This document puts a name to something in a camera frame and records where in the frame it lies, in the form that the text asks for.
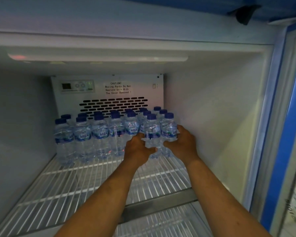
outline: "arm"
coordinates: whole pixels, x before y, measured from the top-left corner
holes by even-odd
[[[199,158],[195,137],[178,125],[180,134],[173,142],[164,142],[182,160],[192,188],[215,237],[270,237],[263,226],[229,193]]]
[[[127,142],[124,160],[110,177],[61,227],[55,237],[112,236],[126,204],[136,170],[146,163],[155,148],[145,147],[142,133]]]

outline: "left hand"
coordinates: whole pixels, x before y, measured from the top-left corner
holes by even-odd
[[[145,147],[145,141],[142,140],[144,137],[143,133],[138,133],[130,141],[127,141],[125,147],[124,161],[133,163],[137,168],[146,163],[149,155],[158,150],[156,147]]]

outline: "hand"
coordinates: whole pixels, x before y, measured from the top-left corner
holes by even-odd
[[[158,150],[156,147],[145,147],[145,141],[142,140],[144,137],[143,133],[138,133],[130,141],[127,141],[125,147],[124,160],[133,163],[137,168],[146,163],[149,155]]]
[[[178,139],[173,142],[165,141],[163,145],[187,167],[193,160],[200,159],[197,155],[195,136],[181,125],[178,125],[178,130],[180,132],[177,135]]]

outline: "right hand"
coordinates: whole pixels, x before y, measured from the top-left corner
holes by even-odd
[[[178,130],[178,139],[172,142],[165,141],[163,145],[187,166],[193,160],[200,159],[197,155],[195,136],[181,125],[178,125]]]

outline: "blue bottle cap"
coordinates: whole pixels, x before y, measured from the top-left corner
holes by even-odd
[[[157,119],[156,114],[149,114],[149,115],[147,115],[147,120],[155,120],[155,119]]]
[[[136,116],[136,113],[133,111],[130,111],[127,113],[127,117],[135,117],[135,116]]]
[[[103,113],[102,111],[94,111],[93,116],[96,116],[96,115],[103,115]]]
[[[66,122],[67,122],[67,120],[66,120],[66,119],[63,119],[63,118],[59,118],[59,119],[56,119],[56,120],[55,120],[55,124],[56,124],[56,125],[64,124],[64,123],[66,123]]]
[[[151,114],[151,111],[144,111],[144,116]]]
[[[79,116],[76,118],[76,122],[85,122],[87,121],[87,117],[85,116]]]
[[[102,115],[102,114],[100,114],[100,115],[95,115],[94,116],[94,120],[95,121],[100,121],[100,120],[103,120],[104,119],[104,116]]]
[[[167,113],[168,111],[166,109],[162,109],[159,111],[159,114],[164,115],[165,113]]]
[[[79,113],[78,117],[87,117],[87,113]]]
[[[63,119],[66,119],[66,120],[71,119],[70,114],[64,114],[64,115],[61,115],[60,117],[63,118]]]
[[[173,118],[174,118],[174,115],[173,115],[173,113],[168,112],[168,113],[166,113],[166,114],[164,115],[164,118],[166,118],[166,119],[173,119]]]
[[[113,112],[112,115],[111,115],[112,119],[118,119],[121,117],[120,113],[119,112]]]

